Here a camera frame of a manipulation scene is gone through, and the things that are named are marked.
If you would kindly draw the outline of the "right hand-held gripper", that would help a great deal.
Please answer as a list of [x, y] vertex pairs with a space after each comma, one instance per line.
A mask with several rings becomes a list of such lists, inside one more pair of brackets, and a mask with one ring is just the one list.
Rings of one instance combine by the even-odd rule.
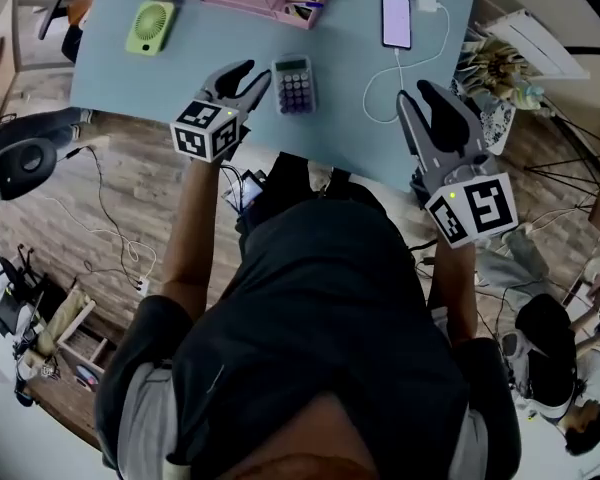
[[417, 88], [431, 110], [430, 125], [405, 90], [397, 95], [396, 111], [409, 151], [421, 167], [412, 188], [441, 236], [459, 248], [514, 229], [519, 220], [511, 181], [493, 154], [430, 169], [432, 143], [462, 158], [484, 150], [484, 135], [477, 116], [449, 89], [427, 80], [418, 81]]

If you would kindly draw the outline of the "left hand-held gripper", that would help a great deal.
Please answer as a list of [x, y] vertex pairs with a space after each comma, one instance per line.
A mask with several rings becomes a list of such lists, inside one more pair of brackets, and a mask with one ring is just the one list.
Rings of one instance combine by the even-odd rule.
[[245, 125], [271, 85], [270, 70], [261, 72], [242, 95], [237, 89], [253, 60], [228, 64], [213, 72], [195, 98], [169, 124], [174, 150], [191, 159], [230, 160], [250, 129]]

